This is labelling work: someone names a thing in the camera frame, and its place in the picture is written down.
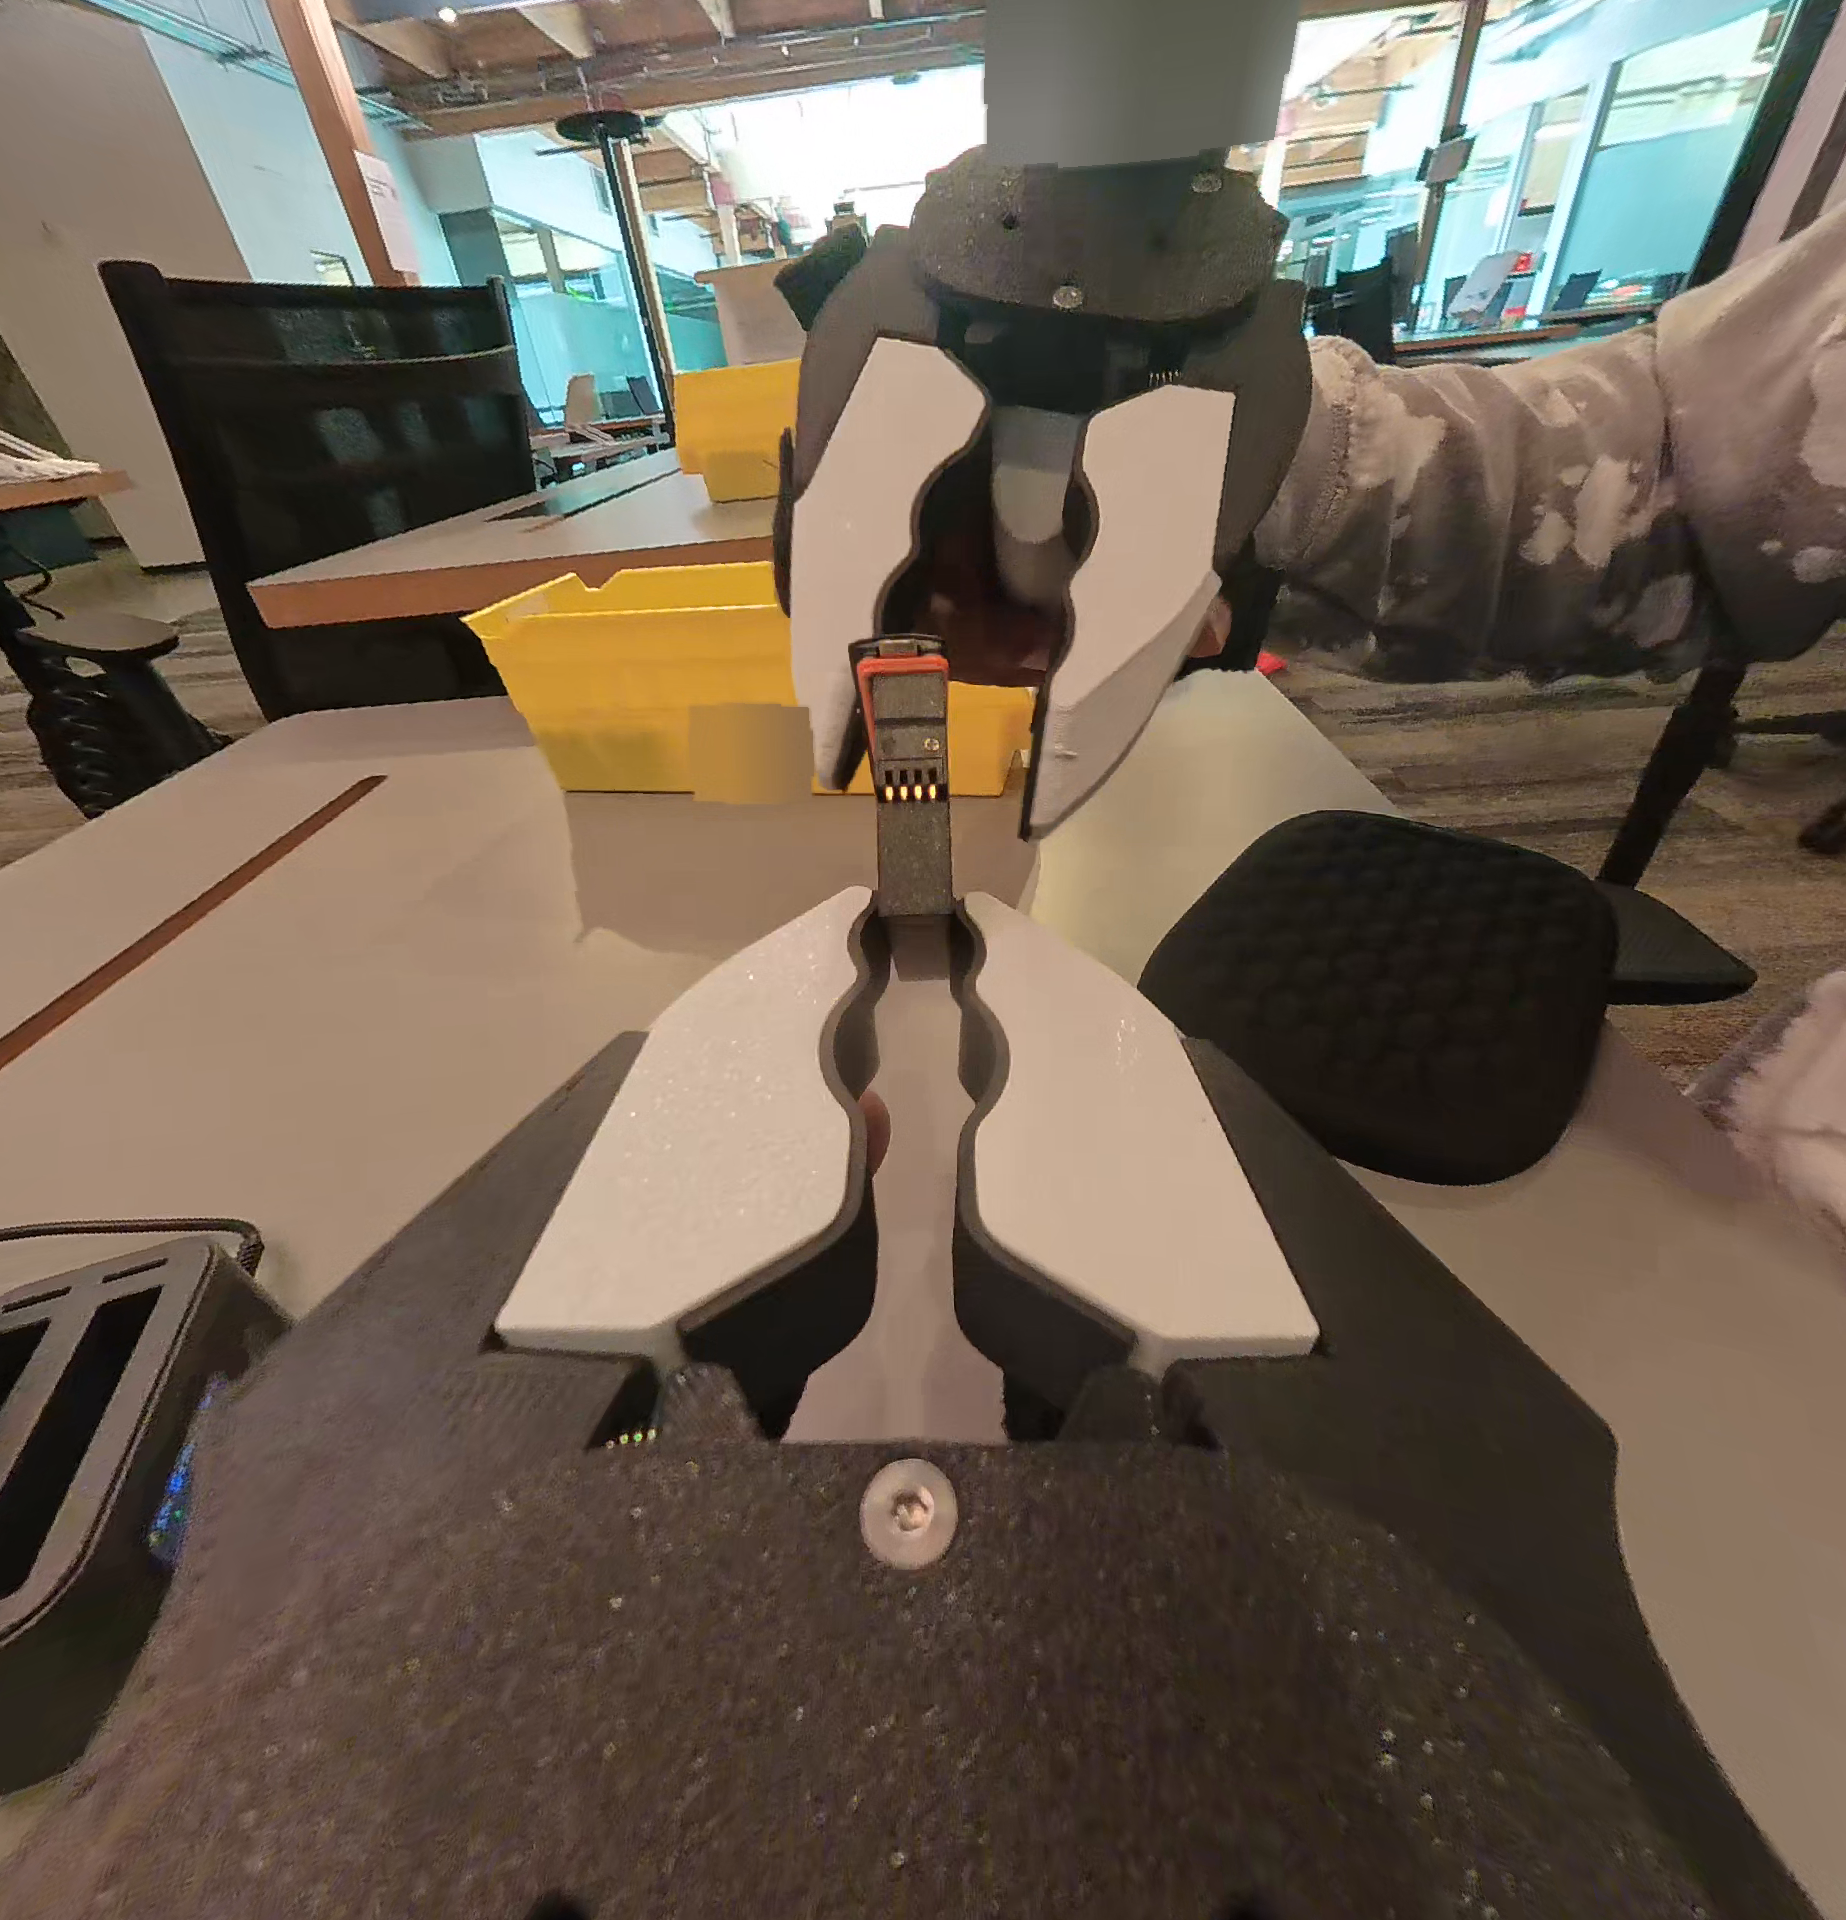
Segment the person's right forearm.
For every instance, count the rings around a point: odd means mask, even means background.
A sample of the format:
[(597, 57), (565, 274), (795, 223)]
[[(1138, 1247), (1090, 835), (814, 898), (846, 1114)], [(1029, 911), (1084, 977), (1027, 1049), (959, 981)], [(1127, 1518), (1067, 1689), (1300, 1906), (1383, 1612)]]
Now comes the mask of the person's right forearm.
[(1655, 321), (1510, 366), (1310, 345), (1254, 532), (1272, 654), (1369, 680), (1678, 680), (1846, 617), (1846, 199)]

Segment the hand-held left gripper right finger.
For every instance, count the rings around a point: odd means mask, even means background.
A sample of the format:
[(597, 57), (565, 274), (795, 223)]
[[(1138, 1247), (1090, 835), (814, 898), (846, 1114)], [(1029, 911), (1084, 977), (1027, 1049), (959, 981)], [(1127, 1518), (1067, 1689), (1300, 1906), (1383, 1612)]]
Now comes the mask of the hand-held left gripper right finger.
[(1131, 981), (986, 891), (958, 904), (954, 1310), (1006, 1403), (1320, 1342), (1190, 1047)]

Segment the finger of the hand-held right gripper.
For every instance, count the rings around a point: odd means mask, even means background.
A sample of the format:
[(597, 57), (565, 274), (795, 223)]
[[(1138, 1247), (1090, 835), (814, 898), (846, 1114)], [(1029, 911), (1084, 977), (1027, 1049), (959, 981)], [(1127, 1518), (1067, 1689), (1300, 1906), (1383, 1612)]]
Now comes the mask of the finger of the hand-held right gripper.
[(788, 509), (790, 672), (825, 790), (846, 790), (864, 751), (852, 647), (882, 633), (888, 593), (922, 551), (927, 494), (986, 420), (982, 383), (934, 344), (878, 332), (805, 339)]
[(1122, 765), (1220, 593), (1233, 410), (1229, 391), (1165, 383), (1086, 424), (1075, 481), (1093, 529), (1038, 697), (1027, 841), (1047, 838)]

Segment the person's right hand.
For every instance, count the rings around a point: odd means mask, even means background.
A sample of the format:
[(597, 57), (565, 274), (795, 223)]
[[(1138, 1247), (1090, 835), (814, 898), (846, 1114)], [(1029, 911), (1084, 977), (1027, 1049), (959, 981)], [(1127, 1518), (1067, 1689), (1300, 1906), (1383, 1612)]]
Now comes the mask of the person's right hand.
[(1040, 687), (1063, 638), (1063, 606), (1006, 583), (982, 509), (930, 537), (889, 590), (885, 628), (934, 640), (958, 684)]

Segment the black battery orange rim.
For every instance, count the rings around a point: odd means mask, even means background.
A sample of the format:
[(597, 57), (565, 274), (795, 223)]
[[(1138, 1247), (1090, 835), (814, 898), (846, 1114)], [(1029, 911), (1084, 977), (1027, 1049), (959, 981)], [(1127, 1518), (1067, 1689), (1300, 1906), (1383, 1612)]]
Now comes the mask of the black battery orange rim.
[(956, 905), (945, 655), (927, 635), (873, 635), (849, 660), (875, 807), (875, 910), (888, 921), (943, 918)]

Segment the black battery charging case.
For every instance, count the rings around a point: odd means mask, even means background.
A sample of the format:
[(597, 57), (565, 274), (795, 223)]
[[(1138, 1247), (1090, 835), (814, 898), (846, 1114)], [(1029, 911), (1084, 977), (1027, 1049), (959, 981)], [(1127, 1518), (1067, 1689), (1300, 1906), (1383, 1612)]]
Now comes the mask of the black battery charging case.
[(0, 1296), (0, 1797), (110, 1714), (182, 1554), (197, 1418), (287, 1327), (215, 1236)]

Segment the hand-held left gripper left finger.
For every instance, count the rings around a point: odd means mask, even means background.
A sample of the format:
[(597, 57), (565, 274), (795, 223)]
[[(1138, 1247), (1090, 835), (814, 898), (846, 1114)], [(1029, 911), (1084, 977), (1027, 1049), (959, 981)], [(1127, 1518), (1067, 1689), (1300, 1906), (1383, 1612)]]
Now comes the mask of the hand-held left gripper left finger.
[(878, 1290), (883, 929), (847, 883), (722, 960), (639, 1037), (493, 1339), (731, 1374), (786, 1427)]

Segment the yellow plastic bin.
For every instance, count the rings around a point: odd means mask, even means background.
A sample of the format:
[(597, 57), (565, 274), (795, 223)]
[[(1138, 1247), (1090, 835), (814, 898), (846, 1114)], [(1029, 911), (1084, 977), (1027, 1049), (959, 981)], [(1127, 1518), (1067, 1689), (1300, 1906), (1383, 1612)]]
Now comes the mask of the yellow plastic bin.
[(703, 784), (698, 707), (791, 707), (770, 563), (564, 573), (466, 615), (560, 790), (730, 799)]
[(676, 371), (671, 434), (679, 470), (715, 504), (771, 502), (798, 403), (800, 358)]

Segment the black metal chair leg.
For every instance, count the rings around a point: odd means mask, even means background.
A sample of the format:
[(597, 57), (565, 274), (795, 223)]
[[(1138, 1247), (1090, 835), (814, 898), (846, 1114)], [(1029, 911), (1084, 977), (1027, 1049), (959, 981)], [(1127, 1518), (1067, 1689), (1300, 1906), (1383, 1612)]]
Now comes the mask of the black metal chair leg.
[(1738, 695), (1747, 668), (1709, 664), (1670, 709), (1596, 880), (1633, 890), (1650, 869), (1678, 810), (1706, 771), (1732, 765), (1739, 740), (1813, 740), (1846, 750), (1846, 705), (1744, 718)]

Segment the wooden edged table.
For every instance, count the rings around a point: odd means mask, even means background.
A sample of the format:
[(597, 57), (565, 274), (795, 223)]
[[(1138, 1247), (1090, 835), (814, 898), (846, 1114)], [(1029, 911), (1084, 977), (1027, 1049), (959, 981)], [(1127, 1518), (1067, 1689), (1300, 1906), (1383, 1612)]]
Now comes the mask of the wooden edged table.
[(671, 449), (250, 581), (274, 628), (468, 613), (555, 577), (771, 556), (774, 497), (713, 499)]

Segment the black office chair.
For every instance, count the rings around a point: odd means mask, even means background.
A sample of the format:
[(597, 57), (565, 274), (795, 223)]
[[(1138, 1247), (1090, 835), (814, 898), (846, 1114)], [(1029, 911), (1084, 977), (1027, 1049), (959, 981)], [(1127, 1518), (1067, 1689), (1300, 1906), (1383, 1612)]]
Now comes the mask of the black office chair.
[(454, 611), (285, 628), (250, 587), (537, 490), (504, 296), (95, 274), (259, 714), (495, 697)]
[(48, 775), (87, 817), (224, 751), (231, 740), (192, 714), (160, 664), (180, 645), (167, 621), (125, 611), (46, 613), (0, 583), (0, 654), (25, 693)]

